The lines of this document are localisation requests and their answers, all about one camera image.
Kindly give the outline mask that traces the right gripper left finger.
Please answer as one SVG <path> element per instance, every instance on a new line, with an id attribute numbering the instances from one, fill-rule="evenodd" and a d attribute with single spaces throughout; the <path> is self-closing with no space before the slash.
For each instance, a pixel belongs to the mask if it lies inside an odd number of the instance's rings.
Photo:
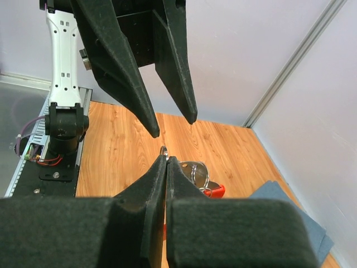
<path id="1" fill-rule="evenodd" d="M 112 198 L 1 200 L 2 267 L 160 267 L 167 161 Z"/>

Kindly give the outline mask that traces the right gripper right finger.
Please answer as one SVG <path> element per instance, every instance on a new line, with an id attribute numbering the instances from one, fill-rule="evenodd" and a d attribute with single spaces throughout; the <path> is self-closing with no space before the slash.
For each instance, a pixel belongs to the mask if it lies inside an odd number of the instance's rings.
<path id="1" fill-rule="evenodd" d="M 295 207 L 274 199 L 166 199 L 170 267 L 318 267 Z"/>

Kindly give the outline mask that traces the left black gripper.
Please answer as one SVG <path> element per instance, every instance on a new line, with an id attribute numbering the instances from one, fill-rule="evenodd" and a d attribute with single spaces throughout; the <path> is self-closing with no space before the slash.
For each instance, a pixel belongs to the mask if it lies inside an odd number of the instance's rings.
<path id="1" fill-rule="evenodd" d="M 156 138 L 160 128 L 138 67 L 155 70 L 188 121 L 197 105 L 187 53 L 185 1 L 71 1 L 99 87 Z"/>

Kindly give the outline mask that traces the metal key organizer red handle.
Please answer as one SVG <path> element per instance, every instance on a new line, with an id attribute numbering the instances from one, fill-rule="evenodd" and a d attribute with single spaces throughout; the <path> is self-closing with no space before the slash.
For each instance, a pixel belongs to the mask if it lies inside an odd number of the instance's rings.
<path id="1" fill-rule="evenodd" d="M 167 193 L 169 201 L 179 199 L 220 199 L 225 187 L 210 180 L 208 167 L 201 161 L 180 161 L 168 155 L 166 146 L 160 154 L 167 160 Z"/>

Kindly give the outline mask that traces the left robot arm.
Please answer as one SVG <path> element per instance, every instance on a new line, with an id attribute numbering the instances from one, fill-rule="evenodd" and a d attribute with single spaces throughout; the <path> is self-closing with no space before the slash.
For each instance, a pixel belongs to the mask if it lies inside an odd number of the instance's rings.
<path id="1" fill-rule="evenodd" d="M 49 150 L 74 153 L 89 128 L 77 55 L 99 87 L 131 111 L 152 137 L 160 128 L 139 69 L 155 71 L 188 123 L 197 106 L 187 54 L 185 1 L 41 1 L 52 42 L 45 133 Z"/>

